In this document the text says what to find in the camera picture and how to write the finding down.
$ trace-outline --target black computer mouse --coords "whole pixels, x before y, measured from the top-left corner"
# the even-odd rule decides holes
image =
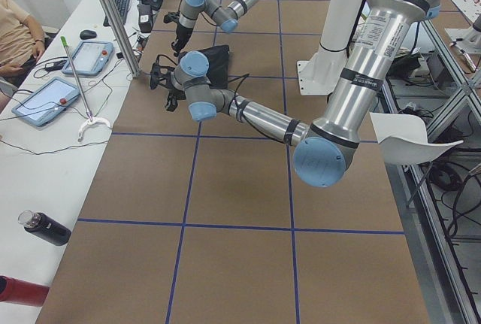
[[[84,29],[80,33],[80,39],[81,40],[90,40],[90,39],[95,38],[95,37],[97,37],[97,32],[92,31],[91,29]]]

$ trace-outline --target brown shirt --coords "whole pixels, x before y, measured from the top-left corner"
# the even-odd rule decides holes
[[[12,0],[0,0],[0,65],[24,64],[35,41],[23,22],[29,16]]]

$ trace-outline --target black bottle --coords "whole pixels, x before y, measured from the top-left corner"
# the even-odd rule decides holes
[[[18,223],[24,226],[26,232],[57,246],[67,244],[71,234],[69,229],[44,213],[34,213],[30,210],[25,210],[18,216]]]

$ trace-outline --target keyboard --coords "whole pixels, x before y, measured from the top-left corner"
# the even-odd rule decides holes
[[[119,11],[122,23],[125,25],[127,20],[127,13],[129,12],[130,0],[114,0],[117,10]],[[107,16],[104,19],[104,27],[110,26]]]

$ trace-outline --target blue tablet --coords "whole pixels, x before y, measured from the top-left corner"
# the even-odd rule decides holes
[[[72,53],[77,73],[82,76],[96,76],[107,64],[113,53],[111,42],[81,41]],[[63,74],[74,74],[67,62],[62,68]]]
[[[79,95],[76,84],[54,77],[12,108],[12,112],[30,125],[43,126],[75,102]]]

